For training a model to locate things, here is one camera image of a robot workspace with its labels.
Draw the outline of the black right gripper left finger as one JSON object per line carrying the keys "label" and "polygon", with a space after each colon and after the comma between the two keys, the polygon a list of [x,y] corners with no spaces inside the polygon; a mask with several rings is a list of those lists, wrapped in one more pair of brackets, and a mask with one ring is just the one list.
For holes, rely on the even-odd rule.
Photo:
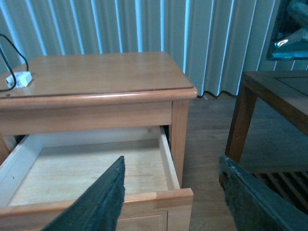
{"label": "black right gripper left finger", "polygon": [[44,231],[114,231],[125,197],[125,159],[120,156]]}

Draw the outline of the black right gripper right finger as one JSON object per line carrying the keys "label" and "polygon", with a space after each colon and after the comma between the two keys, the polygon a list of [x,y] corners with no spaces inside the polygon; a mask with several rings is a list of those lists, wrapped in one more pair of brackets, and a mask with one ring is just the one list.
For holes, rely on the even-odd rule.
{"label": "black right gripper right finger", "polygon": [[226,155],[219,157],[226,205],[239,231],[306,231],[308,216]]}

